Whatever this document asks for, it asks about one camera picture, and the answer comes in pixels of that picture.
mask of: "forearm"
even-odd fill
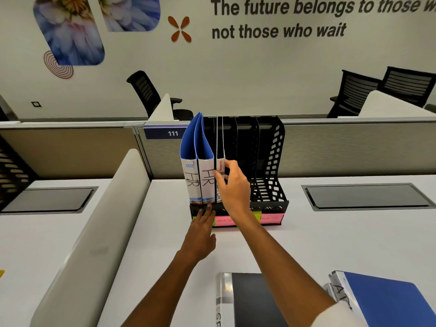
[[[178,251],[166,271],[124,322],[123,327],[167,327],[195,263]]]
[[[236,224],[250,247],[290,326],[310,326],[335,302],[263,228],[251,211],[238,216]]]

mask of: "orange petal decal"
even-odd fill
[[[186,16],[185,18],[183,18],[182,25],[180,25],[180,28],[183,29],[184,27],[187,27],[188,24],[189,24],[189,17]]]
[[[179,38],[179,35],[180,35],[180,31],[174,32],[174,34],[171,36],[171,41],[176,42],[177,39]]]
[[[190,43],[192,41],[191,36],[188,33],[182,31],[182,35],[183,35],[183,38],[185,38],[185,40],[187,42]]]
[[[174,19],[173,16],[168,16],[168,22],[169,22],[172,26],[174,26],[176,29],[179,28],[179,25],[177,24],[177,21]]]

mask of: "white sleeve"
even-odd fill
[[[340,301],[320,313],[311,327],[368,327],[368,325],[350,310],[346,302]]]

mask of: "pink label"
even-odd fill
[[[262,217],[260,218],[261,224],[280,224],[282,222],[284,213],[267,213],[262,214]],[[235,223],[233,222],[232,218],[230,216],[216,216],[215,217],[215,226],[234,226]]]
[[[284,213],[262,213],[260,218],[261,224],[280,224],[282,222]]]

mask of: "file holder divider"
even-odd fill
[[[277,173],[285,128],[277,116],[204,117],[204,131],[212,151],[216,151],[216,135],[224,134],[226,159],[235,159],[251,185],[250,209],[262,225],[281,225],[289,201],[281,188]],[[190,205],[191,216],[205,206]],[[234,227],[222,203],[213,204],[214,227]]]

